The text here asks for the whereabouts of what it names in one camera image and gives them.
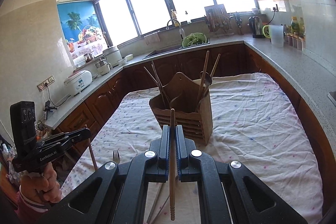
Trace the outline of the person's left hand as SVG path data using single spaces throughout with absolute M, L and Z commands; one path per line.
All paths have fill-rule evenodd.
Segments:
M 45 166 L 43 176 L 21 177 L 21 193 L 28 200 L 37 203 L 58 203 L 62 198 L 62 191 L 56 176 L 52 163 L 49 162 Z

